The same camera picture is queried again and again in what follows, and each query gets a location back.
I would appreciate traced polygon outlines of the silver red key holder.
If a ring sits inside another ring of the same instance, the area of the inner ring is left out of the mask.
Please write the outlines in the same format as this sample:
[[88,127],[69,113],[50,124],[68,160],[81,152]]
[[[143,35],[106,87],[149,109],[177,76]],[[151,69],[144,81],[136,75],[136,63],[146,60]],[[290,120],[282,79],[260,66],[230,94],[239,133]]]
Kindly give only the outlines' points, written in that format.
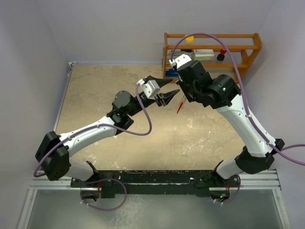
[[184,95],[183,97],[182,97],[182,99],[180,100],[180,102],[179,102],[179,106],[178,106],[178,109],[177,109],[177,114],[180,112],[180,110],[182,109],[182,107],[183,107],[183,105],[184,105],[184,103],[185,103],[185,101],[186,101],[186,96]]

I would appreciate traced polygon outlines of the blue black stapler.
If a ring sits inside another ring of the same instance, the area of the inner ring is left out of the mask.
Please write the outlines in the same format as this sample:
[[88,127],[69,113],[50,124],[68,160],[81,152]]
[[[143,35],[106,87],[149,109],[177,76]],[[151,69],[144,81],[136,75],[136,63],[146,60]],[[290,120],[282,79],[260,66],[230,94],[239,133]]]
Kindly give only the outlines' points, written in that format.
[[175,69],[166,69],[165,77],[178,77],[179,74]]

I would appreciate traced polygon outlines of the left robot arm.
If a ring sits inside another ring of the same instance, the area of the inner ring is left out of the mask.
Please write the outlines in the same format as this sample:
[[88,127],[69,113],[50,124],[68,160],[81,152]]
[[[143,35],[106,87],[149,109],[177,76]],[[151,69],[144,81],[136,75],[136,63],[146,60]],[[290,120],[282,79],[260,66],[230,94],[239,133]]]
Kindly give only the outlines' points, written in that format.
[[[69,176],[81,180],[87,187],[95,186],[98,182],[98,171],[93,164],[74,160],[72,156],[100,140],[121,133],[149,135],[153,125],[146,111],[147,107],[152,104],[166,106],[179,93],[178,89],[167,93],[160,92],[160,89],[170,82],[171,80],[147,76],[137,82],[135,96],[125,90],[119,91],[114,97],[111,111],[96,122],[59,135],[55,131],[48,132],[35,154],[38,165],[33,176],[46,176],[50,181]],[[148,121],[149,129],[145,133],[129,130],[134,123],[131,117],[139,112],[144,112]]]

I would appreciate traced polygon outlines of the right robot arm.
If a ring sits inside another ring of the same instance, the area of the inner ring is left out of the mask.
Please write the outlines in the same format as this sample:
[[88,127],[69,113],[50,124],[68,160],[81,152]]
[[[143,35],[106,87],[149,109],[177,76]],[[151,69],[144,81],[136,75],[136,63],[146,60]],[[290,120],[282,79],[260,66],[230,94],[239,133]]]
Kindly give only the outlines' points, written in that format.
[[220,113],[241,137],[245,146],[236,157],[220,162],[212,174],[212,182],[224,186],[229,178],[242,172],[256,174],[269,169],[274,163],[276,151],[285,145],[280,138],[270,134],[263,139],[259,131],[266,133],[254,114],[243,104],[241,90],[228,75],[212,79],[199,61],[177,60],[179,74],[177,84],[189,102],[210,106]]

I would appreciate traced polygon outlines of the grey stapler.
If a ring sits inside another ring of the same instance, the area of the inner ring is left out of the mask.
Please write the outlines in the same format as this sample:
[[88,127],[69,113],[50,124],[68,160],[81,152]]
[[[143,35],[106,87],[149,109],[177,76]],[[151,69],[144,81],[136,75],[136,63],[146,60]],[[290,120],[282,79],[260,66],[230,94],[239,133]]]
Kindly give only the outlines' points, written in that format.
[[172,53],[173,53],[173,58],[176,58],[182,54],[190,55],[193,53],[193,51],[191,49],[176,49],[175,51],[168,50],[166,55],[167,58],[171,58]]

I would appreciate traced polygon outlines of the black base frame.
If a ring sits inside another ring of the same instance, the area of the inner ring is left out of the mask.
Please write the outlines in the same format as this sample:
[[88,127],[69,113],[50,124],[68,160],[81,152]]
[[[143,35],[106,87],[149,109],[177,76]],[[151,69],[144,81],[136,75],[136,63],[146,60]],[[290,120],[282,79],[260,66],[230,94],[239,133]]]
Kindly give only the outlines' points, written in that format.
[[101,170],[87,182],[76,178],[71,180],[72,187],[86,191],[98,189],[101,198],[139,194],[227,199],[230,189],[239,185],[237,175],[223,179],[212,170]]

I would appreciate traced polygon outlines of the yellow block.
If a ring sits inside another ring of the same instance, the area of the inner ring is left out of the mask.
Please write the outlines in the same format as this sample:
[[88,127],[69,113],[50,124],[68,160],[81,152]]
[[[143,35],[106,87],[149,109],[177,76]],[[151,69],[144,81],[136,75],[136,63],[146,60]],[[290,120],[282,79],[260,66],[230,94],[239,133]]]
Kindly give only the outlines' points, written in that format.
[[185,36],[185,42],[191,44],[194,42],[194,36]]

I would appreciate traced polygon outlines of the aluminium rail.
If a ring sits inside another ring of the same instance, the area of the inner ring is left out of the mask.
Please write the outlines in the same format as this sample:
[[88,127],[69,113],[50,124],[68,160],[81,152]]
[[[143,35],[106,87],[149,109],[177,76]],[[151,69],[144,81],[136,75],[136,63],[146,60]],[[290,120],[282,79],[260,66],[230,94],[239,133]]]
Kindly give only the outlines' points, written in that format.
[[45,177],[35,178],[30,182],[31,189],[61,190],[78,188],[80,190],[95,190],[101,185],[102,191],[112,190],[122,193],[124,189],[129,194],[189,194],[197,190],[225,191],[237,188],[248,190],[280,189],[281,185],[275,170],[267,170],[250,175],[242,173],[227,181],[213,181],[209,170],[164,170],[164,171],[133,171],[104,170],[98,182],[86,184],[76,178],[62,177],[57,181],[49,181]]

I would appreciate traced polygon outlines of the white staples box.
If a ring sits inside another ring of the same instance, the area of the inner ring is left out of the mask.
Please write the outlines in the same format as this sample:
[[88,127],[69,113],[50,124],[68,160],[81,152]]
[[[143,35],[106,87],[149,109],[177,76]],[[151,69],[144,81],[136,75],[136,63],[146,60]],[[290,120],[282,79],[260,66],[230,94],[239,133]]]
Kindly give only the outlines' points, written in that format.
[[209,61],[214,59],[213,49],[195,49],[193,50],[193,58],[198,61]]

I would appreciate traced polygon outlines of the red black stamp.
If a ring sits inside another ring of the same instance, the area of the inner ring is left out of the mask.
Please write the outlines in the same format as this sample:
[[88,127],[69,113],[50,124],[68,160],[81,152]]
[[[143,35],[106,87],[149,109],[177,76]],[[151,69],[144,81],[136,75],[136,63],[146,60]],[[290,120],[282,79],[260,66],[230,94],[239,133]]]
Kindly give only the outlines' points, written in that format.
[[224,61],[226,53],[227,53],[226,49],[221,49],[219,54],[216,57],[217,61],[219,61],[219,62]]

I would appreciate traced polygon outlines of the wooden shelf rack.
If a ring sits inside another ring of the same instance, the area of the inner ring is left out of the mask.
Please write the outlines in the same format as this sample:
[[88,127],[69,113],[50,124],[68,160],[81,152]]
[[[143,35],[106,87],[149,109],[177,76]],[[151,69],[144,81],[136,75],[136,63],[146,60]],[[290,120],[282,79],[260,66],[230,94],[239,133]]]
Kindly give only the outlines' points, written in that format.
[[[164,47],[163,47],[163,59],[162,59],[162,70],[163,78],[165,77],[165,70],[172,69],[170,66],[169,60],[167,58],[167,51],[174,50],[175,45],[181,40],[185,35],[184,34],[164,34]],[[239,71],[240,77],[243,78],[246,72],[249,70],[250,66],[254,62],[255,58],[259,54],[260,50],[263,47],[263,43],[258,33],[254,34],[216,34],[215,37],[221,39],[222,41],[229,41],[231,44],[228,44],[228,51],[231,53],[238,53],[239,57],[234,56],[237,69]],[[203,35],[194,35],[194,42],[191,44],[182,41],[177,49],[213,49],[214,58],[209,61],[200,61],[205,69],[211,68],[225,68],[229,69],[234,73],[234,80],[237,83],[237,74],[231,58],[229,57],[228,51],[225,54],[225,59],[222,62],[217,61],[216,57],[219,54],[221,49],[224,47],[216,40]],[[178,80],[178,77],[168,77],[173,80],[173,82]]]

